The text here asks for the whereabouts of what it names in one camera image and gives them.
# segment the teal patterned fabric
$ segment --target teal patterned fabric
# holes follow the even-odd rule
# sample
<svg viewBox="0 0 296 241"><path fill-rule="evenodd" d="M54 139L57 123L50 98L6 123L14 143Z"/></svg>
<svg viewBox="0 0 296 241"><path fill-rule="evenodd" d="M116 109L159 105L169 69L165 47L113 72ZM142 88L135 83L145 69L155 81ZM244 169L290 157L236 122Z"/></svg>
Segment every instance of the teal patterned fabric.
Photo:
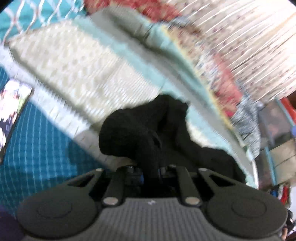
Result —
<svg viewBox="0 0 296 241"><path fill-rule="evenodd" d="M0 89L8 80L0 67ZM25 197L96 168L104 166L28 102L0 166L0 205L13 214Z"/></svg>
<svg viewBox="0 0 296 241"><path fill-rule="evenodd" d="M83 0L14 0L0 13L0 42L29 29L85 15Z"/></svg>

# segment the floral fabric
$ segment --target floral fabric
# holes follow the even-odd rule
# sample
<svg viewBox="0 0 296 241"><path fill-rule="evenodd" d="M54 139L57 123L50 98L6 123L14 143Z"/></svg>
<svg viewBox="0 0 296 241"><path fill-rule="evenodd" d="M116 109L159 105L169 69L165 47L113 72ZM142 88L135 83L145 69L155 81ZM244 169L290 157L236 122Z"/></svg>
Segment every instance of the floral fabric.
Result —
<svg viewBox="0 0 296 241"><path fill-rule="evenodd" d="M296 7L288 0L162 0L201 29L252 98L296 91Z"/></svg>
<svg viewBox="0 0 296 241"><path fill-rule="evenodd" d="M84 4L91 14L109 5L130 7L149 17L153 22L170 21L179 15L174 6L158 0L85 0Z"/></svg>
<svg viewBox="0 0 296 241"><path fill-rule="evenodd" d="M218 102L228 117L232 117L242 94L234 84L234 78L219 54L211 51L202 39L198 28L174 19L168 24L168 33L192 61L204 84L215 93Z"/></svg>

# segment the red object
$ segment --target red object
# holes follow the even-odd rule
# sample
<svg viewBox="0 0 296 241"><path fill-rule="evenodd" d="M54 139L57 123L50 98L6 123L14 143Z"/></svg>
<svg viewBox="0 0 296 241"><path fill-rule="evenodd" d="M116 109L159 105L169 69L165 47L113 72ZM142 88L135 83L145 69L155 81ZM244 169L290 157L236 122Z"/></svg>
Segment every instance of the red object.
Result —
<svg viewBox="0 0 296 241"><path fill-rule="evenodd" d="M136 9L153 22L171 21L180 15L172 5L158 0L84 0L86 10L92 14L107 6L126 6Z"/></svg>
<svg viewBox="0 0 296 241"><path fill-rule="evenodd" d="M234 77L219 54L215 54L214 60L221 72L220 77L213 84L215 95L225 112L231 118L237 111L236 106L242 99L242 93L234 83Z"/></svg>
<svg viewBox="0 0 296 241"><path fill-rule="evenodd" d="M287 112L291 116L291 118L294 121L294 123L296 123L296 110L291 105L289 99L287 97L285 97L285 98L282 98L280 101L283 104L283 106L286 108Z"/></svg>
<svg viewBox="0 0 296 241"><path fill-rule="evenodd" d="M289 197L289 188L287 186L284 186L283 188L283 196L281 198L281 203L286 205Z"/></svg>

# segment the round pad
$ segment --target round pad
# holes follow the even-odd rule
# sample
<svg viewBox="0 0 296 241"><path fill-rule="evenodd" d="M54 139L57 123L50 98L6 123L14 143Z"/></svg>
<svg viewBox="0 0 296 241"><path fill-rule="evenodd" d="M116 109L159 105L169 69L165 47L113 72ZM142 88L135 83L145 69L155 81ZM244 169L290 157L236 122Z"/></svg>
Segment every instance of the round pad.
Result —
<svg viewBox="0 0 296 241"><path fill-rule="evenodd" d="M260 239L277 233L287 212L273 196L239 197L219 194L208 203L207 214L222 231L242 238Z"/></svg>
<svg viewBox="0 0 296 241"><path fill-rule="evenodd" d="M95 202L88 193L66 185L26 199L17 210L22 227L45 239L78 234L92 224L96 215Z"/></svg>

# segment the teal pillowcase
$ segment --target teal pillowcase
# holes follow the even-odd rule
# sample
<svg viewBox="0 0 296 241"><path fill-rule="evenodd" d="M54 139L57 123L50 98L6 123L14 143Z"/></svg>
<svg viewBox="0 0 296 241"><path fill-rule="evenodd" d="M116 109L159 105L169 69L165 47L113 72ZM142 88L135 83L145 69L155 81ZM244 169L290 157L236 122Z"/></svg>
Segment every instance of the teal pillowcase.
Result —
<svg viewBox="0 0 296 241"><path fill-rule="evenodd" d="M85 15L83 0L14 0L0 13L0 42L63 19Z"/></svg>

